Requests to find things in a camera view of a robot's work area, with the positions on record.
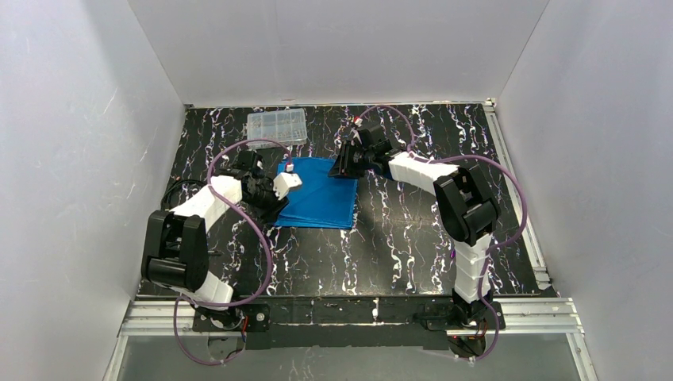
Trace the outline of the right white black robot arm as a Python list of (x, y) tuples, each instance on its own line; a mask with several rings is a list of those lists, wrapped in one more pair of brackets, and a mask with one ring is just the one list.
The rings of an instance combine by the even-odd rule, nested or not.
[(500, 208), (479, 168), (434, 163), (402, 151), (380, 126), (358, 127), (340, 146), (329, 176), (359, 179), (367, 171), (436, 197), (444, 229), (455, 243), (454, 295), (466, 303), (485, 297), (490, 285), (482, 270)]

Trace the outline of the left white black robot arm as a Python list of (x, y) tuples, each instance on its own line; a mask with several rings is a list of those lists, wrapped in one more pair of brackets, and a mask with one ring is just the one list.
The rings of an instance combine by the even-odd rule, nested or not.
[(260, 154), (238, 153), (232, 163), (215, 170), (193, 197), (150, 214), (140, 266), (142, 279), (210, 310), (236, 306), (234, 289), (209, 270), (208, 232), (228, 211), (240, 214), (241, 203), (273, 222), (288, 205), (289, 193), (301, 186), (292, 163), (270, 177)]

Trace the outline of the blue cloth napkin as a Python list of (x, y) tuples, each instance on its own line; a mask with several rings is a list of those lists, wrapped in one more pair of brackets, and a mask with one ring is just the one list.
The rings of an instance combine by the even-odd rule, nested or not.
[(354, 223), (358, 181), (332, 178), (332, 159), (293, 158), (294, 173), (302, 186), (288, 194), (289, 204), (275, 226), (296, 228), (351, 229)]

